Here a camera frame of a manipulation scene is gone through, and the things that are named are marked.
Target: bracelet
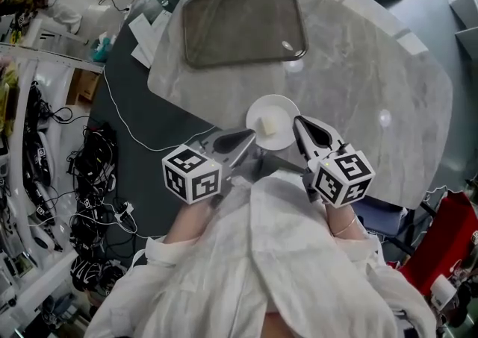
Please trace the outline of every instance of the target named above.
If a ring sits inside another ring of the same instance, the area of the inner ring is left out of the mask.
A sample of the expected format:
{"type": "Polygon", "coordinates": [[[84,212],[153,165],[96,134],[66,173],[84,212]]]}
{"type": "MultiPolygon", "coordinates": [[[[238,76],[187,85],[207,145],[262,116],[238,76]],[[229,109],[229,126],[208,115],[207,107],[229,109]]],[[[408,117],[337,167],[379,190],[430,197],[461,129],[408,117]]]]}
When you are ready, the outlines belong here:
{"type": "Polygon", "coordinates": [[[354,215],[353,216],[353,219],[352,221],[348,224],[348,226],[346,226],[344,229],[342,229],[340,232],[337,232],[336,234],[332,234],[334,237],[338,236],[339,234],[342,234],[343,232],[345,232],[347,229],[349,229],[352,224],[357,220],[357,215],[354,215]]]}

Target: sleeve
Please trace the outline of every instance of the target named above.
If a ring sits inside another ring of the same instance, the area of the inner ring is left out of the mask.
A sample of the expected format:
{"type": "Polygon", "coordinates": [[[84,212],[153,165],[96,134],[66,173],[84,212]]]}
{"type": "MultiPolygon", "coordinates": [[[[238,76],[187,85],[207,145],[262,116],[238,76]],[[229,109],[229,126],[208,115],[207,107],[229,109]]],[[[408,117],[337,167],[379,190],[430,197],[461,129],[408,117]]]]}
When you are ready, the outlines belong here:
{"type": "Polygon", "coordinates": [[[376,236],[367,235],[365,240],[335,241],[393,311],[398,337],[436,337],[433,312],[405,277],[385,263],[376,236]]]}
{"type": "Polygon", "coordinates": [[[163,244],[164,237],[148,239],[143,252],[148,263],[131,268],[120,278],[91,321],[85,338],[132,337],[157,289],[191,250],[197,239],[163,244]]]}

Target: hand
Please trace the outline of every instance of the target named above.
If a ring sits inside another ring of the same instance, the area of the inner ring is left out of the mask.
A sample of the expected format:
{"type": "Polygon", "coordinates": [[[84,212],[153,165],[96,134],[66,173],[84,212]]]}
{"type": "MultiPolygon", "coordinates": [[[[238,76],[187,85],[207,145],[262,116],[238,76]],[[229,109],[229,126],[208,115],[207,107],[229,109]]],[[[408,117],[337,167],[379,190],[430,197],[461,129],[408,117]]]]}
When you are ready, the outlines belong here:
{"type": "Polygon", "coordinates": [[[164,238],[165,244],[188,241],[201,237],[212,219],[213,213],[209,206],[211,198],[194,204],[185,204],[173,223],[169,233],[164,238]]]}

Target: white lab coat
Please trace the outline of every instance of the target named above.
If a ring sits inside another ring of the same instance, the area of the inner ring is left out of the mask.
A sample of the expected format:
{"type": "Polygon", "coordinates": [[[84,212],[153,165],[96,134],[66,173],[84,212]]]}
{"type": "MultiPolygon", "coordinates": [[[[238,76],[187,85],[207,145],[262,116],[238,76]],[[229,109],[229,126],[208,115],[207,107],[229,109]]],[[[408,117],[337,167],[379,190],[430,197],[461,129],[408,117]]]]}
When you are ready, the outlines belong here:
{"type": "Polygon", "coordinates": [[[271,309],[296,337],[403,337],[394,313],[435,337],[431,310],[378,239],[334,239],[297,175],[238,185],[200,239],[161,241],[147,241],[148,264],[117,282],[86,338],[256,338],[271,309]]]}

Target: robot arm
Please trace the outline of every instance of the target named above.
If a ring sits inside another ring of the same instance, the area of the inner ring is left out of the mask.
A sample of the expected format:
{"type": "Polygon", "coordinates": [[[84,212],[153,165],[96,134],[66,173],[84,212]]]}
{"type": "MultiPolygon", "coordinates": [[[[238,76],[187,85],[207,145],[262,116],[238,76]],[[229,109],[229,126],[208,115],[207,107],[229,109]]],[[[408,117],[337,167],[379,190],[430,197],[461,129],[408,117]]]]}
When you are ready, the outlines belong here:
{"type": "MultiPolygon", "coordinates": [[[[308,116],[296,116],[293,129],[307,161],[302,180],[311,201],[321,196],[340,207],[365,196],[375,172],[363,152],[345,143],[333,127],[308,116]]],[[[233,171],[255,148],[254,141],[254,130],[236,128],[180,145],[163,158],[166,188],[188,204],[227,192],[233,171]]]]}
{"type": "Polygon", "coordinates": [[[320,196],[337,208],[365,196],[375,172],[362,151],[344,143],[334,128],[317,119],[296,116],[293,128],[307,161],[302,181],[311,201],[320,196]]]}
{"type": "Polygon", "coordinates": [[[254,130],[235,128],[180,145],[163,158],[166,188],[188,204],[227,192],[233,171],[254,148],[254,141],[254,130]]]}

